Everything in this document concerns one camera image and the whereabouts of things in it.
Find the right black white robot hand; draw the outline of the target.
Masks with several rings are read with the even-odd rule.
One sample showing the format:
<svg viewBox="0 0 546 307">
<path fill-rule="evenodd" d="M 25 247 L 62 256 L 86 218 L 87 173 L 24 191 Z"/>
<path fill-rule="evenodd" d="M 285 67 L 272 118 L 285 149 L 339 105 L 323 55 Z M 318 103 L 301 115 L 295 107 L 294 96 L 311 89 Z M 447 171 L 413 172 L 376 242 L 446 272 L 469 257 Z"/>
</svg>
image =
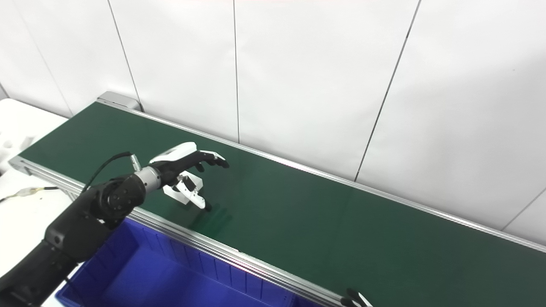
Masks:
<svg viewBox="0 0 546 307">
<path fill-rule="evenodd" d="M 369 302 L 364 295 L 353 288 L 346 289 L 347 297 L 342 297 L 340 303 L 344 307 L 372 307 L 373 305 Z"/>
</svg>

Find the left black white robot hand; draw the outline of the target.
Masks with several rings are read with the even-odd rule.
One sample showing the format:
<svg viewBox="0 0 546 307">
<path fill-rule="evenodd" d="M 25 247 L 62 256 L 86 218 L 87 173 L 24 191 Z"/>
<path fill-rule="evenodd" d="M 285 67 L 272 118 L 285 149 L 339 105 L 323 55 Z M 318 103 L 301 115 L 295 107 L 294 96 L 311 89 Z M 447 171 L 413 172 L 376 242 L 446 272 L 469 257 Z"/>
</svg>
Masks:
<svg viewBox="0 0 546 307">
<path fill-rule="evenodd" d="M 229 163 L 217 152 L 198 150 L 195 142 L 184 142 L 150 160 L 150 166 L 159 171 L 163 192 L 181 204 L 195 205 L 210 211 L 211 205 L 199 195 L 203 188 L 203 179 L 189 172 L 195 167 L 203 172 L 202 163 L 229 168 Z"/>
</svg>

